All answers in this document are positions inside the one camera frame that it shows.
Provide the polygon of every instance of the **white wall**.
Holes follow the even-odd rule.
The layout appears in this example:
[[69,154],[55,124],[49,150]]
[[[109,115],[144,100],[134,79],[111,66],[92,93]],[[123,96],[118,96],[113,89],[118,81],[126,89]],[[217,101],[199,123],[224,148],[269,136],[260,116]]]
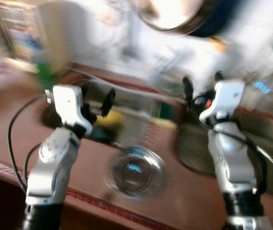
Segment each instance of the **white wall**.
[[[273,38],[273,0],[239,1],[228,28],[218,34],[236,50],[232,72],[251,63]],[[121,30],[107,27],[93,17],[94,2],[96,0],[65,0],[65,27],[72,61],[146,79],[154,55],[170,45],[185,53],[187,58],[182,68],[196,81],[208,78],[204,72],[211,50],[208,39],[160,34],[141,21],[137,25],[138,59],[121,60],[114,44],[120,42]]]

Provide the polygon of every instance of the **sink basin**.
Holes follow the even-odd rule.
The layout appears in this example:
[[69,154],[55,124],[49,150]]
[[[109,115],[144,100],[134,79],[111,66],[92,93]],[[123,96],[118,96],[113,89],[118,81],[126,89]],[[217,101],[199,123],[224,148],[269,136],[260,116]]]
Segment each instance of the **sink basin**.
[[[105,96],[112,88],[107,83],[94,80],[83,80],[78,82],[78,85],[87,89],[84,100],[94,110],[101,107]],[[163,119],[174,120],[176,108],[147,95],[116,89],[112,112],[120,114],[120,127],[118,124],[116,127],[111,125],[107,128],[94,124],[88,138],[116,147],[125,147],[140,144],[154,119],[164,116]],[[53,105],[48,105],[43,110],[41,122],[52,128],[62,125]]]
[[[242,132],[273,158],[273,120],[264,114],[253,114],[243,109],[236,111]],[[215,176],[214,164],[208,151],[207,130],[191,114],[184,114],[179,123],[176,152],[179,160],[198,173]],[[248,154],[254,159],[252,150]],[[267,161],[267,192],[273,193],[273,164]]]

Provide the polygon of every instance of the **countertop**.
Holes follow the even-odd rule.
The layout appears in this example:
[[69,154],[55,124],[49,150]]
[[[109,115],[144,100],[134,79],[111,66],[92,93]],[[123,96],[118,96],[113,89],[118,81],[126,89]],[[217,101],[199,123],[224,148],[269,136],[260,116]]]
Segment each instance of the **countertop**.
[[[89,68],[85,70],[102,74]],[[37,95],[34,85],[35,81],[27,74],[9,83],[3,83],[0,78],[0,178],[10,183],[16,184],[16,177],[7,148],[8,124],[16,111]],[[39,121],[42,103],[37,102],[26,109],[13,127],[13,151],[20,172],[29,149],[53,131]],[[158,154],[166,166],[166,185],[156,196],[134,200],[116,193],[110,201],[105,201],[111,191],[106,183],[107,169],[118,150],[83,139],[71,171],[66,204],[132,229],[221,229],[226,213],[216,179],[185,168],[176,159],[175,138],[175,129],[152,125],[145,138],[150,141],[143,143]],[[36,156],[32,157],[29,168],[36,159]],[[262,203],[273,224],[273,195],[263,195]]]

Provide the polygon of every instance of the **black cable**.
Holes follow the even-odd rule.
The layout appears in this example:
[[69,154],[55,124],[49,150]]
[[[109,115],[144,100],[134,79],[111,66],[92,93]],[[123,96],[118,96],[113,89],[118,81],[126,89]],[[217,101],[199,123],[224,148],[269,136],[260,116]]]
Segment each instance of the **black cable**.
[[30,151],[28,152],[27,154],[27,158],[26,158],[26,161],[25,161],[25,164],[23,166],[23,178],[24,180],[26,181],[26,184],[28,183],[28,162],[29,162],[29,159],[32,155],[32,153],[34,153],[34,151],[41,145],[42,143],[39,143],[37,145],[35,145],[32,149],[30,149]]
[[238,137],[236,135],[233,135],[231,133],[228,133],[228,132],[224,132],[224,131],[218,131],[218,130],[215,130],[212,126],[209,126],[208,124],[205,124],[203,123],[202,121],[199,120],[199,117],[194,109],[194,103],[195,103],[195,100],[197,100],[198,98],[200,98],[201,96],[197,96],[195,97],[193,100],[192,100],[192,103],[191,103],[191,112],[192,112],[192,115],[195,117],[195,119],[200,123],[201,126],[207,128],[207,129],[210,129],[216,133],[219,133],[219,134],[223,134],[223,135],[226,135],[230,138],[233,138],[233,139],[236,139],[244,144],[246,144],[248,147],[250,147],[252,150],[255,151],[255,153],[257,154],[257,158],[259,159],[259,164],[260,164],[260,171],[261,171],[261,177],[262,177],[262,181],[260,182],[259,184],[259,188],[258,188],[258,192],[259,194],[263,194],[265,191],[266,191],[266,188],[267,188],[267,182],[266,182],[266,177],[267,177],[267,164],[266,164],[266,161],[265,159],[263,158],[263,155],[262,153],[258,150],[257,148],[257,145],[254,144],[250,139],[248,139],[247,137],[245,137],[246,139],[243,139],[241,137]]
[[16,120],[16,118],[18,117],[18,115],[29,105],[31,105],[32,103],[36,102],[37,100],[43,98],[43,96],[39,96],[39,97],[35,97],[32,100],[30,100],[29,102],[27,102],[22,108],[20,108],[17,113],[13,116],[10,124],[9,124],[9,129],[8,129],[8,148],[9,148],[9,154],[10,154],[10,160],[11,160],[11,164],[13,166],[13,170],[15,172],[15,175],[17,177],[17,181],[18,184],[20,185],[20,187],[22,188],[22,190],[24,191],[24,193],[26,193],[27,191],[27,187],[26,185],[23,183],[23,180],[21,178],[21,176],[18,173],[18,169],[17,169],[17,165],[15,162],[15,158],[14,158],[14,154],[13,154],[13,149],[12,149],[12,142],[11,142],[11,131],[12,131],[12,126]]

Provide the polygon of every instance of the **blue light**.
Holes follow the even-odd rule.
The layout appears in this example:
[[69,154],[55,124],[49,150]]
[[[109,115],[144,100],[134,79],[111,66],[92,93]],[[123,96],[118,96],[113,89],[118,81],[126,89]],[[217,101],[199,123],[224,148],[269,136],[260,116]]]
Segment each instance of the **blue light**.
[[130,169],[131,171],[135,171],[137,173],[141,173],[142,170],[140,167],[136,166],[135,164],[128,164],[127,168]]
[[258,90],[260,90],[262,93],[266,94],[268,93],[269,91],[271,91],[270,88],[268,88],[266,85],[264,85],[263,82],[261,81],[257,81],[254,83],[253,85],[255,88],[257,88]]

